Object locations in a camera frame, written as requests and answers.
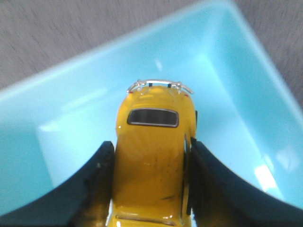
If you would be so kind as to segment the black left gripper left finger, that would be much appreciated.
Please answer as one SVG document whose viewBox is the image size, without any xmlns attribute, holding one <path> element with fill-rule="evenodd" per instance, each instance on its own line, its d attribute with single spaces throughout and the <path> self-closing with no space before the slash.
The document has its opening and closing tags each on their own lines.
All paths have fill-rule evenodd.
<svg viewBox="0 0 303 227">
<path fill-rule="evenodd" d="M 104 227 L 109 213 L 114 146 L 104 141 L 64 183 L 0 218 L 2 227 Z"/>
</svg>

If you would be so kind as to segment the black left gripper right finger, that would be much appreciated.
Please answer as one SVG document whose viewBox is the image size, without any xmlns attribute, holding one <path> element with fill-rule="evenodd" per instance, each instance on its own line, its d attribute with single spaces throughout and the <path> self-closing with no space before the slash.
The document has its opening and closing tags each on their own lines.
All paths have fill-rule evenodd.
<svg viewBox="0 0 303 227">
<path fill-rule="evenodd" d="M 190 202 L 199 227 L 301 227 L 303 210 L 246 182 L 191 138 Z"/>
</svg>

